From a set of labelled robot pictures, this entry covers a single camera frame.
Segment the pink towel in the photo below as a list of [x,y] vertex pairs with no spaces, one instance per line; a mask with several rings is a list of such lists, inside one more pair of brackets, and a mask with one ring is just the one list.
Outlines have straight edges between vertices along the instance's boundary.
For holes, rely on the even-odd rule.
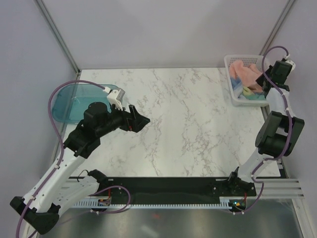
[[230,65],[229,74],[230,77],[235,79],[239,77],[243,86],[248,87],[254,93],[263,92],[261,86],[256,83],[257,78],[260,77],[262,73],[255,64],[244,66],[244,63],[241,60],[236,60]]

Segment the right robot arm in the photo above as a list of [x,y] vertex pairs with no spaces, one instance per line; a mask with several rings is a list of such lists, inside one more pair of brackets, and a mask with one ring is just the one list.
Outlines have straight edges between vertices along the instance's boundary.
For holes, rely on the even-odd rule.
[[226,189],[231,195],[254,196],[257,176],[272,162],[289,156],[295,147],[305,122],[293,113],[289,87],[285,84],[294,68],[291,60],[278,60],[257,80],[263,87],[270,113],[257,134],[255,151],[230,174]]

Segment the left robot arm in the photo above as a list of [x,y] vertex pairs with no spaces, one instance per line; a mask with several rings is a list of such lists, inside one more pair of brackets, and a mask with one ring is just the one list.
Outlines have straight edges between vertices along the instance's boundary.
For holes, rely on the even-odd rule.
[[60,157],[45,175],[24,196],[15,196],[11,207],[20,215],[18,225],[26,221],[35,232],[44,235],[58,222],[60,217],[75,203],[89,195],[104,195],[108,190],[106,176],[98,170],[76,183],[68,191],[61,188],[73,172],[101,144],[101,138],[116,129],[138,133],[150,119],[139,114],[134,105],[129,111],[121,111],[102,102],[91,103],[83,119],[62,144]]

